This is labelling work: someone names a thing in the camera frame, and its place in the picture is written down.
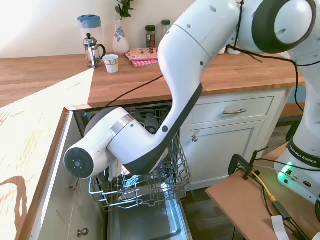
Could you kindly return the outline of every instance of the yellow cable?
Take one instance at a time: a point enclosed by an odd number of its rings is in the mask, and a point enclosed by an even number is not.
[[[277,201],[276,198],[272,195],[272,193],[269,191],[269,189],[267,188],[267,186],[265,185],[264,181],[261,180],[261,178],[253,171],[251,171],[252,175],[254,175],[256,177],[256,179],[262,184],[262,186],[265,188],[266,192],[268,193],[268,196],[270,198],[271,202],[275,202]]]

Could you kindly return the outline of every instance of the blue pitcher lid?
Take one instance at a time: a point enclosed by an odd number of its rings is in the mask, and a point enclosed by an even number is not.
[[[95,29],[101,27],[101,18],[96,15],[88,14],[77,18],[79,27],[82,29]]]

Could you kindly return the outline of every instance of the white wall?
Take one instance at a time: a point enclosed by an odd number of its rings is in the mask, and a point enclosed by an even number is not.
[[[123,29],[132,48],[145,47],[146,25],[156,25],[159,41],[161,20],[172,22],[195,0],[135,0],[132,17]],[[116,0],[1,0],[0,58],[83,54],[77,17],[101,17],[106,49],[112,52]]]

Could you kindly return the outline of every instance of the white cabinet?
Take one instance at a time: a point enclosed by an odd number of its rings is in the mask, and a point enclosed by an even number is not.
[[[248,159],[264,121],[181,132],[181,144],[192,174],[192,188],[212,186],[228,175],[234,154]]]
[[[69,240],[102,240],[104,236],[104,220],[100,209],[88,192],[89,182],[80,180],[79,198],[75,197],[74,213],[72,214]],[[88,229],[89,234],[78,237],[78,230]]]
[[[80,180],[76,186],[77,179],[69,174],[63,161],[68,148],[81,138],[71,113],[66,118],[30,240],[78,239],[78,229],[84,228],[89,229],[89,234],[79,239],[103,239],[104,220],[88,192],[88,181]]]
[[[192,174],[191,189],[207,188],[226,178],[234,154],[249,161],[254,150],[263,149],[291,90],[201,97],[180,131]]]

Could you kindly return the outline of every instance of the dishwasher rack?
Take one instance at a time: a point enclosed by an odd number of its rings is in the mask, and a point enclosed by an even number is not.
[[[152,113],[158,126],[166,118],[171,106],[159,104],[130,107],[126,110],[144,125],[146,114]],[[123,166],[121,175],[108,181],[108,170],[91,177],[89,193],[109,212],[114,208],[129,209],[139,205],[155,206],[157,203],[180,199],[191,189],[192,175],[178,132],[167,147],[167,157],[148,175],[132,175]]]

